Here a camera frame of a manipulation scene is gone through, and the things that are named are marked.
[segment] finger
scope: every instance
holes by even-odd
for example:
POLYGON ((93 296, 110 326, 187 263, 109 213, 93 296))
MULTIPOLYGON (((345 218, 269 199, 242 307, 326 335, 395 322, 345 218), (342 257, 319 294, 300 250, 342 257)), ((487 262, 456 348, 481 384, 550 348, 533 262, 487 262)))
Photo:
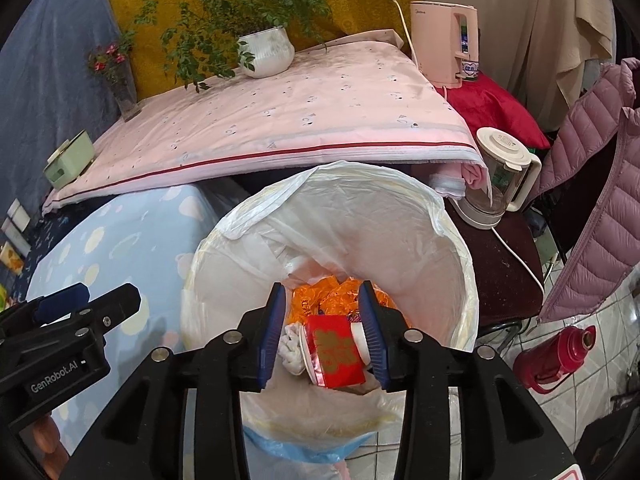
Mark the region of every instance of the finger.
POLYGON ((60 443, 60 432, 50 416, 40 418, 33 424, 33 439, 45 454, 55 451, 60 443))
POLYGON ((58 480, 60 473, 69 461, 69 455, 62 444, 58 444, 53 453, 45 455, 42 467, 51 480, 58 480))

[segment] red vacuum flask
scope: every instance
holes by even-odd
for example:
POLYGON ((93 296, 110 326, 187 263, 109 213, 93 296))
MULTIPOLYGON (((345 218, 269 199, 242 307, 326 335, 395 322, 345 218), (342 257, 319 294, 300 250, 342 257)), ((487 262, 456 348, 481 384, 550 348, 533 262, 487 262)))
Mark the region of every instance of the red vacuum flask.
POLYGON ((551 393, 582 366, 595 343, 595 326, 588 326, 584 330, 568 326, 555 337, 521 352, 513 364, 513 373, 524 387, 532 388, 539 394, 551 393), (563 376, 566 376, 564 380, 549 390, 541 386, 555 383, 563 376))

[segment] silver bolt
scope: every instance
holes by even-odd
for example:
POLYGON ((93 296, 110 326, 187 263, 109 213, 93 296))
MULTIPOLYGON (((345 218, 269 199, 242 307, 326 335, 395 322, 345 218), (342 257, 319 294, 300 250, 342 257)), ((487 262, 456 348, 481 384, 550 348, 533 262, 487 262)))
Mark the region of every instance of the silver bolt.
POLYGON ((168 351, 167 348, 165 348, 163 346, 161 346, 159 348, 156 348, 153 352, 151 352, 151 358, 156 363, 161 363, 162 361, 164 361, 168 357, 169 357, 169 351, 168 351))
POLYGON ((235 345, 242 340, 242 334, 238 330, 229 330, 229 332, 225 332, 222 339, 229 345, 235 345))
POLYGON ((495 356, 495 350, 493 348, 491 348, 489 345, 482 345, 478 347, 478 350, 476 350, 478 352, 478 355, 482 358, 482 359, 493 359, 495 356))
POLYGON ((420 341, 422 341, 422 332, 416 330, 415 328, 412 328, 404 332, 404 338, 409 343, 419 343, 420 341))

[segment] blue curtain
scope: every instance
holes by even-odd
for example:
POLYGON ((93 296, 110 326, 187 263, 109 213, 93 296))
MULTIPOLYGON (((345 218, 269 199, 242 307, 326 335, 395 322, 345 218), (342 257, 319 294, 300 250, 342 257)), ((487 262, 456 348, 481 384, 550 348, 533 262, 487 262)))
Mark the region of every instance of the blue curtain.
MULTIPOLYGON (((108 0, 33 0, 18 21, 0 50, 0 223, 15 198, 39 215, 50 191, 42 171, 65 139, 87 129, 95 140, 117 120, 86 60, 119 33, 108 0)), ((0 264, 0 283, 11 281, 0 264)))

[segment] trash can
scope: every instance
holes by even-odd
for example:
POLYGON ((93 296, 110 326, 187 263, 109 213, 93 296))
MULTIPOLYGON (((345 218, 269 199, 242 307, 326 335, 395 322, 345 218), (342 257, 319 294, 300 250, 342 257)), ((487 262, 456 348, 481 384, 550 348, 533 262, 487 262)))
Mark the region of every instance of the trash can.
MULTIPOLYGON (((274 282, 291 291, 328 275, 372 280, 416 328, 472 351, 474 271, 442 198, 399 171, 344 161, 266 187, 200 243, 182 292, 185 344, 200 348, 236 328, 242 314, 264 306, 274 282)), ((241 407, 245 433, 263 450, 331 463, 397 424, 404 393, 313 386, 276 358, 267 387, 243 392, 241 407)))

